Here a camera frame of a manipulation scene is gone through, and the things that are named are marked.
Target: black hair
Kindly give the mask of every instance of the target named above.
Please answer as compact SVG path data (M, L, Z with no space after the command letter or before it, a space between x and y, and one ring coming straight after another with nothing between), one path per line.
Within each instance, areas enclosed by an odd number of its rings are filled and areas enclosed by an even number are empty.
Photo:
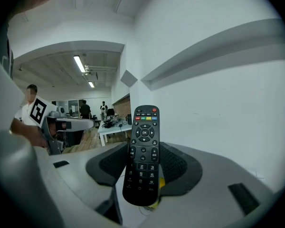
M31 85L29 85L29 86L27 87L27 89L33 89L33 90L35 90L35 92L36 92L36 94L37 94L38 88L37 88L36 85L31 84Z

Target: yellow object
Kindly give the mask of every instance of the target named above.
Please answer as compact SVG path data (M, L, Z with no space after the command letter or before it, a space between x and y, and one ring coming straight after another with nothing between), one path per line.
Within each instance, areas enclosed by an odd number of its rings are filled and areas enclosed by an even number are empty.
M165 179L160 177L160 189L165 185ZM158 201L156 203L154 203L153 205L150 205L150 208L155 209L158 205Z

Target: ok button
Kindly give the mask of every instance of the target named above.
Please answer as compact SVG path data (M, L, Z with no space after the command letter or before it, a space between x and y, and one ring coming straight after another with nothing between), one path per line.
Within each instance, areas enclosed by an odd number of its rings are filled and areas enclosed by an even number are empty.
M148 136L149 130L148 129L142 129L141 134L142 134L142 136Z

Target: person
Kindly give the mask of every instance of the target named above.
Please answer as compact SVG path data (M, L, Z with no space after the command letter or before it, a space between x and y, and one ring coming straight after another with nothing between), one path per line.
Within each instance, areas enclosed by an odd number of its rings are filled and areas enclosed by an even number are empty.
M83 105L80 107L79 111L82 115L82 119L90 119L90 106L86 104L86 100L82 101Z
M32 106L33 106L32 103L34 102L36 98L37 91L38 89L36 85L29 85L27 87L25 97L28 103L22 107L22 115L21 115L22 122L25 125L36 126L36 124L29 118L29 114L32 110Z
M105 104L104 101L103 104L100 106L100 110L101 110L101 120L104 120L104 114L108 110L108 106Z
M0 62L2 63L2 66L4 70L9 74L9 76L12 78L12 70L13 70L13 53L10 48L7 32L8 32L8 22L16 15L25 11L28 11L30 9L33 9L35 7L38 7L47 1L50 0L21 0L19 3L13 8L9 16L7 17L7 22L4 26L1 27L0 30ZM54 123L50 124L48 126L50 134L52 136L56 135L56 126ZM47 147L47 141L43 137L43 134L41 130L38 128L38 126L32 126L32 125L25 125L20 120L14 118L10 127L10 130L15 134L20 134L24 137L26 137L31 145L33 146L41 146L46 148Z

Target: brick wall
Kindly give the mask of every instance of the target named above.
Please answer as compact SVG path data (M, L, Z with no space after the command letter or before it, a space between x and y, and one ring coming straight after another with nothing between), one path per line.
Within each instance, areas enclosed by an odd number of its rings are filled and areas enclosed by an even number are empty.
M118 114L119 117L126 117L128 114L131 114L131 104L130 104L130 96L122 99L121 101L115 103L113 105L115 113ZM127 131L128 137L131 137L131 131Z

